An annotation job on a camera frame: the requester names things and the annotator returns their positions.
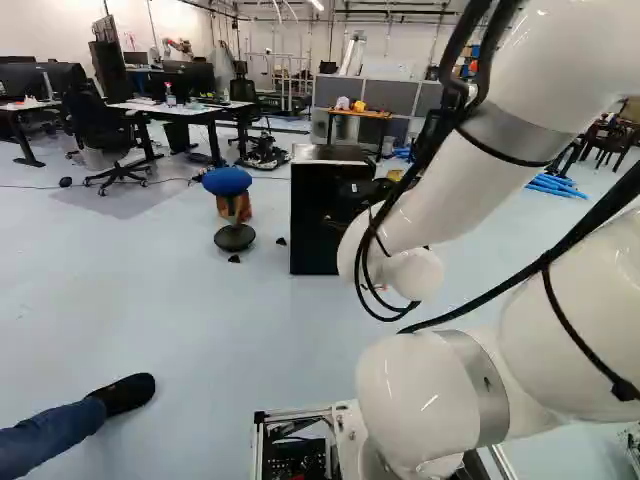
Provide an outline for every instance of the black cabinet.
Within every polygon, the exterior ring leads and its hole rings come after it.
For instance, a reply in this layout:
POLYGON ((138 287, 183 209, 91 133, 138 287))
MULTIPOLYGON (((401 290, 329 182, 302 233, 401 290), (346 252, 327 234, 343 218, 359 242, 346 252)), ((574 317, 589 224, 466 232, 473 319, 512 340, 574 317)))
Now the black cabinet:
POLYGON ((359 203, 344 195, 373 179, 375 164, 356 145, 294 145, 291 162, 292 274, 336 275, 338 245, 359 203))

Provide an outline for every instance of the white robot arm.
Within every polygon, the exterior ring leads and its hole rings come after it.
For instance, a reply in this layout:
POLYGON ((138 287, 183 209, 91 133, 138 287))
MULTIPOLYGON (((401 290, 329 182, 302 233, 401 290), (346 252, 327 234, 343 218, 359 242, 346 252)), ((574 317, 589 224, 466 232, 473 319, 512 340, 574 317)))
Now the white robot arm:
MULTIPOLYGON (((531 0, 496 56, 484 103, 378 228, 371 278, 427 300, 443 268, 423 246, 473 229, 601 112, 640 93, 640 66, 628 61, 638 18, 637 0, 531 0)), ((360 215, 340 245, 350 281, 370 221, 360 215)), ((396 335, 369 348, 357 370, 369 450, 404 480, 446 478, 466 450, 567 418, 640 419, 639 313, 632 210, 530 276, 497 328, 396 335)))

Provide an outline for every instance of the stool seat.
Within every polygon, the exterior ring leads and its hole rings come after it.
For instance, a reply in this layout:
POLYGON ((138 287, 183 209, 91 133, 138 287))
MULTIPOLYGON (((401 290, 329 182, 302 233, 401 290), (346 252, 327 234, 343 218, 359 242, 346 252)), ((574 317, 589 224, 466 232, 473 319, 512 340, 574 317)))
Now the stool seat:
POLYGON ((207 192, 227 198, 244 193, 252 182, 251 175, 234 167, 216 168, 202 177, 202 186, 207 192))

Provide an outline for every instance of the black shoe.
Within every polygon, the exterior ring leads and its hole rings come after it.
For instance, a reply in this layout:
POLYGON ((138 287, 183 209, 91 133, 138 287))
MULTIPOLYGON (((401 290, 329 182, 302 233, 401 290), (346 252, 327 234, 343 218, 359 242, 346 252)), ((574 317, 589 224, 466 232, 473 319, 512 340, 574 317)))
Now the black shoe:
POLYGON ((156 381, 150 373, 136 373, 111 385, 91 392, 107 407, 107 418, 130 412, 146 405, 156 391, 156 381))

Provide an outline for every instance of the person's leg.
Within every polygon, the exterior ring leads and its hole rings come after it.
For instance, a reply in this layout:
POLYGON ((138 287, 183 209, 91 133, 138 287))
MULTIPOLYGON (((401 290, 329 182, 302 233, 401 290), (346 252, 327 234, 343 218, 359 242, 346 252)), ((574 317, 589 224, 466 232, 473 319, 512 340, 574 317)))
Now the person's leg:
POLYGON ((106 418, 104 403, 87 397, 0 430, 0 480, 26 475, 96 433, 106 418))
POLYGON ((105 420, 146 405, 155 380, 138 373, 0 430, 0 480, 13 480, 93 435, 105 420))

